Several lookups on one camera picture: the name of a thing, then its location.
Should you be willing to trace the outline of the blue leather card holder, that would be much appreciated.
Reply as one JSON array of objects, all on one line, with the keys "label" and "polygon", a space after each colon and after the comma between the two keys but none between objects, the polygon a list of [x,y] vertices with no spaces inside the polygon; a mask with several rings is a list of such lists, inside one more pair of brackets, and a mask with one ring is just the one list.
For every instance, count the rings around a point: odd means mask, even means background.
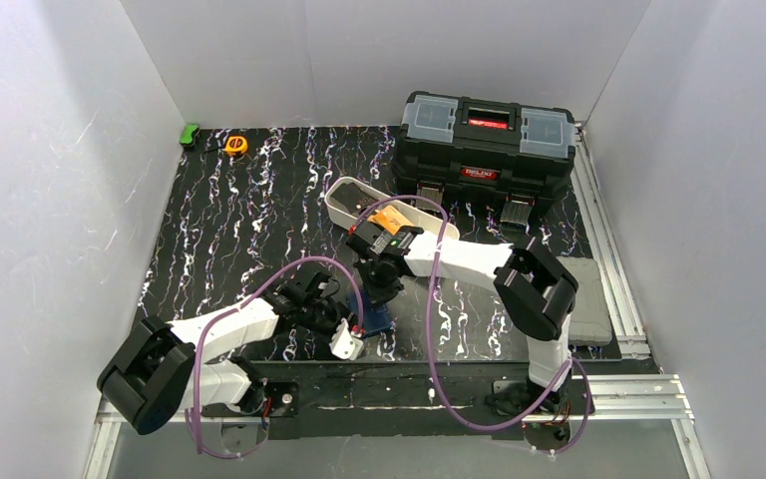
[{"label": "blue leather card holder", "polygon": [[346,298],[350,311],[349,332],[352,336],[365,339],[392,328],[393,322],[386,304],[372,306],[364,290],[360,291],[359,296],[349,292]]}]

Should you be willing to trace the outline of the orange card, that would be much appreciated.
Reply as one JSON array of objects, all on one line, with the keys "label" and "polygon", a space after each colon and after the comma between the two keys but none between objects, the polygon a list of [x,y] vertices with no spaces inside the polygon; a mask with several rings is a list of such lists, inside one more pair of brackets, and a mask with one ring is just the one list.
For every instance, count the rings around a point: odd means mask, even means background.
[{"label": "orange card", "polygon": [[413,222],[391,205],[375,211],[369,216],[369,221],[382,227],[391,235],[395,235],[401,227],[412,227],[414,225]]}]

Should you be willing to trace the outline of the white oblong plastic tray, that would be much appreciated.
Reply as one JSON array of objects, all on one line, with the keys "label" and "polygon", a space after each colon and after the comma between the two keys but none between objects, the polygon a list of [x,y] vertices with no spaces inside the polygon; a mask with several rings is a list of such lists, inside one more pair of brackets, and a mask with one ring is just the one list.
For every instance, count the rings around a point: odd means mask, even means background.
[{"label": "white oblong plastic tray", "polygon": [[459,240],[459,230],[444,224],[440,207],[415,195],[387,195],[352,177],[337,180],[325,194],[329,217],[348,231],[350,246],[404,247],[413,235],[444,233]]}]

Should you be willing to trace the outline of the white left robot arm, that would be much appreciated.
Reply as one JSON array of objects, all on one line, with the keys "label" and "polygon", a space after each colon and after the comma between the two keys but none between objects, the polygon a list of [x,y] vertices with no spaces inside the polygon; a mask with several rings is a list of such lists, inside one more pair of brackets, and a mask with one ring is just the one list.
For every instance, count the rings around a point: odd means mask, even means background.
[{"label": "white left robot arm", "polygon": [[298,260],[261,293],[217,311],[174,321],[147,316],[99,374],[97,388],[141,435],[195,410],[291,415],[295,386],[270,384],[232,353],[303,327],[326,339],[332,356],[356,359],[363,348],[357,315],[327,293],[331,279],[321,262]]}]

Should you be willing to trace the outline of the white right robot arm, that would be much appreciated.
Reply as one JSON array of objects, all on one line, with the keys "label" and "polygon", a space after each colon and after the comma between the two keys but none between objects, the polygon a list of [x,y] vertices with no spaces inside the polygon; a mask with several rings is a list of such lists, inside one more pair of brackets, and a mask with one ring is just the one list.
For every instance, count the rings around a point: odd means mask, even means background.
[{"label": "white right robot arm", "polygon": [[357,255],[354,266],[373,305],[392,300],[404,276],[450,279],[495,293],[527,339],[531,392],[556,397],[565,391],[578,282],[539,240],[475,243],[439,239],[419,227],[392,234],[363,221],[350,228],[346,244]]}]

